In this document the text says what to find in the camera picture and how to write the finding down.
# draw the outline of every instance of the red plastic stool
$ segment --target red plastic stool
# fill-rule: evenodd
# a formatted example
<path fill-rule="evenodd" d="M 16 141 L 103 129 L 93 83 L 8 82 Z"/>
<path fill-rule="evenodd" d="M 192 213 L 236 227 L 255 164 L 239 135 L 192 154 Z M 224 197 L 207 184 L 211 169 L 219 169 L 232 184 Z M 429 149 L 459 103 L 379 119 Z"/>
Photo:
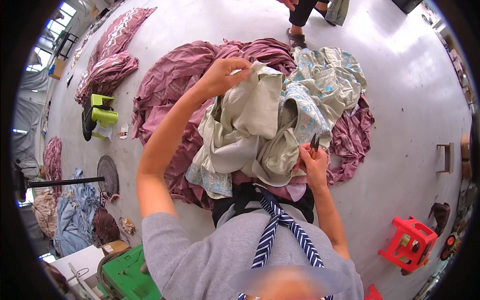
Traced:
<path fill-rule="evenodd" d="M 392 243 L 388 246 L 387 251 L 379 250 L 378 254 L 402 269 L 413 272 L 422 266 L 422 262 L 430 254 L 438 236 L 433 230 L 412 216 L 408 220 L 402 220 L 396 216 L 392 223 L 397 227 Z M 400 259 L 403 257 L 406 258 L 405 260 L 408 259 L 408 262 Z"/>
<path fill-rule="evenodd" d="M 375 288 L 375 286 L 373 284 L 370 284 L 368 289 L 370 290 L 370 294 L 365 296 L 365 298 L 363 298 L 363 300 L 384 300 L 382 298 L 382 295 L 380 295 L 380 293 L 378 292 L 378 290 Z"/>

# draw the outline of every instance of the fan pole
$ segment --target fan pole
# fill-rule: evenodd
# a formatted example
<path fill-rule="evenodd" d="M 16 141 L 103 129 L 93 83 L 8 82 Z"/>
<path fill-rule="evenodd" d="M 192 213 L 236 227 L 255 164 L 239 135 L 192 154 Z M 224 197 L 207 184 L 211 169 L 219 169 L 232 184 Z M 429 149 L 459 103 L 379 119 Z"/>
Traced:
<path fill-rule="evenodd" d="M 80 178 L 80 179 L 72 179 L 72 180 L 37 181 L 37 182 L 29 182 L 28 185 L 31 188 L 44 188 L 47 186 L 70 185 L 70 184 L 97 182 L 97 181 L 104 181 L 104 180 L 105 180 L 105 177 L 92 177 L 92 178 Z"/>

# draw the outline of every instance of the wheel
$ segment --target wheel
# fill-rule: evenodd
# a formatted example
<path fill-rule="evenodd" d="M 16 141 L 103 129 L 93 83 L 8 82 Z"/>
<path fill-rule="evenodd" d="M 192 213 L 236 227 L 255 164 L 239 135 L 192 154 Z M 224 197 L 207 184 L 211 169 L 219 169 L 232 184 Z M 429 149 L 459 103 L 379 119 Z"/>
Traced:
<path fill-rule="evenodd" d="M 447 242 L 446 242 L 446 243 L 447 243 L 447 246 L 452 247 L 453 244 L 455 243 L 455 240 L 456 240 L 456 238 L 455 238 L 455 236 L 454 236 L 453 234 L 452 234 L 451 236 L 449 236 L 449 237 L 447 238 Z"/>
<path fill-rule="evenodd" d="M 445 250 L 442 251 L 442 254 L 440 254 L 440 260 L 441 260 L 441 261 L 444 261 L 444 260 L 446 260 L 447 258 L 449 258 L 450 255 L 451 255 L 451 254 L 448 253 L 448 250 L 445 249 Z"/>

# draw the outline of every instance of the person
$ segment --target person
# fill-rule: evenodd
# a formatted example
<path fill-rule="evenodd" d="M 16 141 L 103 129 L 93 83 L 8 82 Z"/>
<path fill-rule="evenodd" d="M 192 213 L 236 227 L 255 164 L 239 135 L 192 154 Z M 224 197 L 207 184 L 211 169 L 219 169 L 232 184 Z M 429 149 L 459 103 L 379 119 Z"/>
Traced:
<path fill-rule="evenodd" d="M 239 293 L 230 287 L 229 279 L 252 268 L 252 262 L 263 255 L 261 262 L 253 264 L 313 265 L 342 272 L 349 277 L 351 285 L 336 294 L 335 299 L 363 299 L 360 276 L 350 259 L 342 222 L 327 188 L 327 155 L 321 149 L 315 152 L 308 145 L 302 145 L 296 165 L 307 174 L 320 227 L 307 222 L 303 212 L 293 206 L 294 202 L 284 202 L 280 206 L 261 185 L 253 184 L 244 184 L 237 189 L 246 205 L 238 212 L 235 211 L 236 202 L 231 204 L 217 218 L 216 230 L 210 236 L 193 243 L 181 226 L 164 181 L 164 172 L 192 113 L 205 100 L 222 95 L 247 79 L 252 74 L 251 65 L 241 58 L 216 60 L 175 103 L 145 145 L 138 165 L 136 186 L 148 270 L 162 295 L 169 300 L 238 299 Z M 240 71 L 230 75 L 234 70 Z M 216 204 L 226 201 L 229 200 L 216 200 Z M 273 212 L 267 206 L 281 210 L 282 214 Z M 276 224 L 270 223 L 272 219 L 277 220 Z M 293 229 L 286 226 L 294 223 L 297 225 Z M 269 224 L 277 229 L 268 230 L 266 226 Z M 303 239 L 310 238 L 308 245 L 305 242 L 304 246 L 299 244 L 292 233 L 294 229 L 302 234 Z M 259 241 L 262 236 L 274 239 L 273 244 L 261 249 Z"/>
<path fill-rule="evenodd" d="M 327 14 L 329 0 L 278 0 L 290 9 L 289 21 L 292 27 L 287 29 L 287 36 L 292 47 L 306 48 L 305 35 L 302 27 L 307 23 L 313 9 L 318 11 L 324 18 Z M 331 26 L 336 24 L 325 19 Z"/>

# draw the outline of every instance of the green machine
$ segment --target green machine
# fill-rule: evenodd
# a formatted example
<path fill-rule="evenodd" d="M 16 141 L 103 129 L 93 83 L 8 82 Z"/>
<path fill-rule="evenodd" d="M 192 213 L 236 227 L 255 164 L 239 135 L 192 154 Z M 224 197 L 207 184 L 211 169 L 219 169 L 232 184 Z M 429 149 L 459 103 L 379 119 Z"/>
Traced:
<path fill-rule="evenodd" d="M 107 299 L 159 300 L 162 295 L 148 273 L 142 244 L 125 253 L 109 254 L 98 265 L 97 286 Z"/>

